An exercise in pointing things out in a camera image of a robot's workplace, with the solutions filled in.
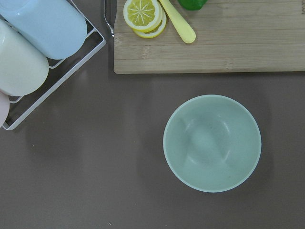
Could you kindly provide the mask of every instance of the cup rack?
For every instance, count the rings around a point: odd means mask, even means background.
[[[2,127],[15,129],[30,113],[32,113],[50,94],[64,83],[74,72],[83,66],[94,54],[105,46],[106,40],[95,26],[77,8],[72,0],[67,0],[87,22],[87,37],[83,46],[71,57],[49,61],[49,74],[43,85],[31,94],[10,97],[10,111]]]

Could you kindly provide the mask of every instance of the yellow knife handle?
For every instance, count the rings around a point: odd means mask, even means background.
[[[181,14],[176,10],[169,0],[159,1],[172,21],[181,39],[187,44],[194,42],[196,39],[196,33],[191,28],[189,23],[187,23],[187,21],[181,16]]]

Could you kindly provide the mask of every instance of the cutting board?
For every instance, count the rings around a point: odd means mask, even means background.
[[[138,37],[117,0],[116,73],[305,71],[305,0],[208,0],[198,11],[171,3],[196,32],[192,44],[170,20],[158,37]]]

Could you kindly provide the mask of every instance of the table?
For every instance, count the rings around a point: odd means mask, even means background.
[[[304,72],[116,75],[103,1],[75,3],[108,44],[0,129],[0,228],[303,228]],[[256,170],[223,193],[186,186],[163,155],[168,118],[202,94],[237,100],[261,130]]]

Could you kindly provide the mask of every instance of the green pepper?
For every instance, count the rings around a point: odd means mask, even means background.
[[[187,10],[200,10],[207,0],[178,0],[178,2]]]

